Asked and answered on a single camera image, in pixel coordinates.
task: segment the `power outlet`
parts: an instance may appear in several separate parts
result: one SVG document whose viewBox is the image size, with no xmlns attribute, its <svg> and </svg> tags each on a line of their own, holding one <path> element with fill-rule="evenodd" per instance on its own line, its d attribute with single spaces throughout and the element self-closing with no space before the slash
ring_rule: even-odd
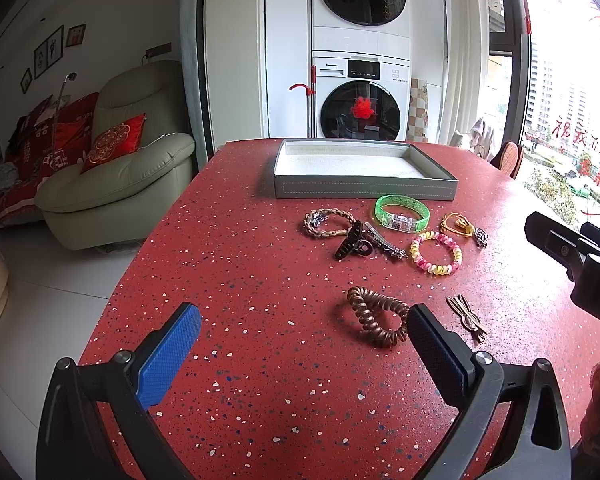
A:
<svg viewBox="0 0 600 480">
<path fill-rule="evenodd" d="M 169 52 L 171 52 L 171 43 L 170 42 L 162 44 L 162 45 L 154 46 L 152 48 L 148 48 L 145 51 L 144 56 L 147 59 L 150 59 L 152 57 L 161 56 L 162 54 L 167 54 Z"/>
</svg>

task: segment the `tile floor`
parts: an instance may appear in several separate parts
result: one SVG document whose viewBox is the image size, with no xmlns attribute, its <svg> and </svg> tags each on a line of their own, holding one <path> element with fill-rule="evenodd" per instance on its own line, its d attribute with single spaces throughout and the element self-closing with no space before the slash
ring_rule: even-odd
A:
<svg viewBox="0 0 600 480">
<path fill-rule="evenodd" d="M 9 299 L 0 318 L 0 449 L 35 479 L 38 424 L 56 361 L 77 361 L 135 256 L 69 251 L 44 222 L 0 232 Z"/>
</svg>

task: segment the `sky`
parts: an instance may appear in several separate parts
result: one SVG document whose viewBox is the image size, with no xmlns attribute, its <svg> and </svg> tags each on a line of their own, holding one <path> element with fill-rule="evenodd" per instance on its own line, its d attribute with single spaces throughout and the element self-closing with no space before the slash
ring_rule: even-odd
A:
<svg viewBox="0 0 600 480">
<path fill-rule="evenodd" d="M 566 78 L 587 88 L 593 117 L 589 127 L 600 142 L 600 20 L 594 18 L 600 12 L 592 0 L 528 0 L 528 3 L 538 56 L 544 57 L 549 52 L 554 73 L 560 71 L 554 78 L 562 81 Z"/>
</svg>

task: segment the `green leather chair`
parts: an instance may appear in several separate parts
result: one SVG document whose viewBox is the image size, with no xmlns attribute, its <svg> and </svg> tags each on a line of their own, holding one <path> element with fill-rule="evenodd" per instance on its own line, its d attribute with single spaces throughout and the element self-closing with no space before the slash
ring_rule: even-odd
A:
<svg viewBox="0 0 600 480">
<path fill-rule="evenodd" d="M 146 113 L 140 148 L 80 174 L 82 163 L 58 171 L 36 195 L 36 206 L 71 250 L 146 238 L 193 178 L 195 143 L 182 67 L 155 61 L 111 79 L 100 91 L 91 140 Z"/>
</svg>

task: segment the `floor tile grout line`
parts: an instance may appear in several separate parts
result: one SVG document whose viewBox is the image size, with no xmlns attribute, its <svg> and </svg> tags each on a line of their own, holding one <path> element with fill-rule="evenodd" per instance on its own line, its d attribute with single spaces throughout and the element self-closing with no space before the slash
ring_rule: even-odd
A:
<svg viewBox="0 0 600 480">
<path fill-rule="evenodd" d="M 43 286 L 44 288 L 51 288 L 53 290 L 60 290 L 61 292 L 68 292 L 70 294 L 78 294 L 79 296 L 88 296 L 89 298 L 97 298 L 98 300 L 107 300 L 107 301 L 109 301 L 109 299 L 110 299 L 110 296 L 107 296 L 105 298 L 104 296 L 95 296 L 94 294 L 85 294 L 84 292 L 75 292 L 74 290 L 67 290 L 65 288 L 59 288 L 59 287 L 56 287 L 56 286 L 42 285 L 41 283 L 30 282 L 29 280 L 23 280 L 22 278 L 11 277 L 11 279 L 12 280 L 18 280 L 19 282 L 29 283 L 29 285 Z"/>
<path fill-rule="evenodd" d="M 30 418 L 27 416 L 27 414 L 26 414 L 25 412 L 23 412 L 23 411 L 20 409 L 20 406 L 18 406 L 18 405 L 15 403 L 15 401 L 14 401 L 13 399 L 11 399 L 11 396 L 10 396 L 10 395 L 7 393 L 7 391 L 6 391 L 6 390 L 5 390 L 5 389 L 2 387 L 2 385 L 1 385 L 1 384 L 0 384 L 0 390 L 1 390 L 1 391 L 4 393 L 4 395 L 7 397 L 7 399 L 9 399 L 9 400 L 10 400 L 11 404 L 13 404 L 13 405 L 16 407 L 16 409 L 17 409 L 17 410 L 18 410 L 20 413 L 22 413 L 22 416 L 24 416 L 24 418 L 26 418 L 26 419 L 27 419 L 27 420 L 28 420 L 28 421 L 29 421 L 31 424 L 33 424 L 33 427 L 34 427 L 34 428 L 36 428 L 36 429 L 38 430 L 38 429 L 40 428 L 40 423 L 35 423 L 35 422 L 33 422 L 33 420 L 31 420 L 31 419 L 30 419 Z"/>
</svg>

